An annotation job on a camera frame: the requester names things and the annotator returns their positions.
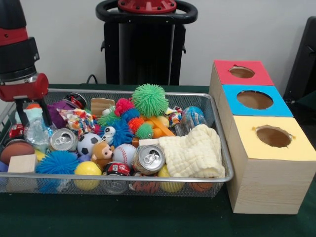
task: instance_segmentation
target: yellow ball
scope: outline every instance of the yellow ball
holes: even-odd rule
[[[165,116],[158,116],[157,118],[163,124],[163,126],[169,127],[169,120]]]
[[[79,174],[79,175],[101,175],[102,172],[99,168],[99,166],[92,162],[92,161],[85,161],[80,163],[76,170],[75,170],[75,174]],[[84,190],[84,191],[89,191],[92,189],[95,189],[99,183],[100,180],[80,180],[80,179],[76,179],[74,180],[75,185],[77,186],[77,188]]]
[[[40,152],[39,150],[35,150],[35,155],[38,159],[38,162],[40,162],[45,157],[45,154],[43,152]]]
[[[170,177],[167,165],[164,165],[162,169],[158,172],[158,177]],[[168,193],[176,193],[177,191],[180,191],[183,186],[184,183],[179,182],[160,182],[161,189]]]

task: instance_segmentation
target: box with hole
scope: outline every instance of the box with hole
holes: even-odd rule
[[[215,60],[209,94],[217,104],[223,84],[274,85],[261,62]]]
[[[227,138],[233,115],[293,117],[274,86],[223,85],[217,104]]]
[[[297,214],[316,171],[316,151],[297,121],[233,116],[227,142],[233,212]]]

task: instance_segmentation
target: white wall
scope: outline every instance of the white wall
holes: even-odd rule
[[[21,0],[29,35],[37,41],[38,71],[51,83],[83,83],[94,73],[105,82],[101,0]],[[315,0],[187,0],[199,10],[187,25],[181,85],[209,85],[214,59],[260,60],[284,92]]]

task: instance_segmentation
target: yellow knitted cloth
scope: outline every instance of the yellow knitted cloth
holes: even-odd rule
[[[172,177],[225,177],[220,138],[205,124],[194,127],[186,136],[161,137],[159,145]]]

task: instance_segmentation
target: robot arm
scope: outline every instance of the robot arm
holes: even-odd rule
[[[44,122],[52,124],[44,96],[48,79],[37,73],[40,59],[35,39],[28,37],[20,0],[0,0],[0,99],[14,101],[22,124],[28,123],[23,103],[35,101],[43,110]]]

